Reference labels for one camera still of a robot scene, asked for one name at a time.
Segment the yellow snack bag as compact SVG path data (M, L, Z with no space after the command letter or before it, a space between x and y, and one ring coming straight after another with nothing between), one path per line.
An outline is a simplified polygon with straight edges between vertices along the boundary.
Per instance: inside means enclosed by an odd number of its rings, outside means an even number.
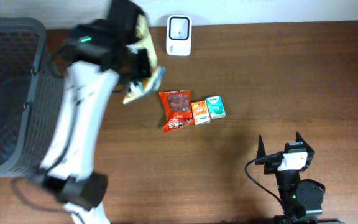
M165 67L157 65L158 59L149 31L149 23L147 17L142 14L138 15L135 24L135 37L139 40L127 47L131 53L145 57L140 59L140 62L145 62L146 68L144 70L150 72L150 74L146 74L144 78L133 78L129 82L129 91L123 99L124 105L144 98L153 91L157 91L166 72Z

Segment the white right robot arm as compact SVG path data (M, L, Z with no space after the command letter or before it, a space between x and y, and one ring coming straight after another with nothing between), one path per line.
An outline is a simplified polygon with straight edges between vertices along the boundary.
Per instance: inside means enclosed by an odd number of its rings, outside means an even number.
M268 155L262 136L259 136L255 165L264 167L265 175L274 175L283 215L274 216L275 223L341 223L338 219L319 219L326 187L315 180L301 179L300 173L309 168L314 149L295 134L295 141L285 144L284 150Z

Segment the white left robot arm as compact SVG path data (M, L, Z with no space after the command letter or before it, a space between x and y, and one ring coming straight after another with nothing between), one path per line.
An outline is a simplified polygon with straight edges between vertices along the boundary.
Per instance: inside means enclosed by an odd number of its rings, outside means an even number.
M29 180L53 194L75 223L107 223L108 178L94 171L94 152L108 101L124 103L157 91L158 64L145 12L113 1L108 15L74 27L59 51L65 62L63 101L52 143Z

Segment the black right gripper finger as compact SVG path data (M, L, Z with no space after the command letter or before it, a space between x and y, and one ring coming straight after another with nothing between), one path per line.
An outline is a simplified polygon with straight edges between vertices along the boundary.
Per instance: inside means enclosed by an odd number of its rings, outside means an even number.
M295 134L295 140L299 145L303 146L304 148L310 147L309 144L303 139L303 137L298 131Z
M257 159L261 159L263 157L266 156L266 151L265 151L265 147L264 147L264 142L263 142L263 139L262 139L262 136L259 135L259 138L258 138L258 147L257 147Z

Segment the red snack bag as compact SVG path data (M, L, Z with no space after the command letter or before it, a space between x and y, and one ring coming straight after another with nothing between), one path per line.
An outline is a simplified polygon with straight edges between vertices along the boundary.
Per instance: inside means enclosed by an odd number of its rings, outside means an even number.
M160 91L160 99L166 115L165 133L194 123L191 109L191 90Z

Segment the teal tissue pack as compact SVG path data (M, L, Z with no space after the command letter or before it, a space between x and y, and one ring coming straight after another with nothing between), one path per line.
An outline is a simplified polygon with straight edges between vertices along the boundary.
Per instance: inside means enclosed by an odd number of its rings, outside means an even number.
M211 119L218 119L226 116L226 111L220 96L208 97L206 98L206 102Z

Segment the orange tissue pack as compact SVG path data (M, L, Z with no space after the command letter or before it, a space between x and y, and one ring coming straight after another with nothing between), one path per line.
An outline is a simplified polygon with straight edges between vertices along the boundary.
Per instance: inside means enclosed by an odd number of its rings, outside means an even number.
M192 102L191 109L195 125L205 124L211 121L206 100Z

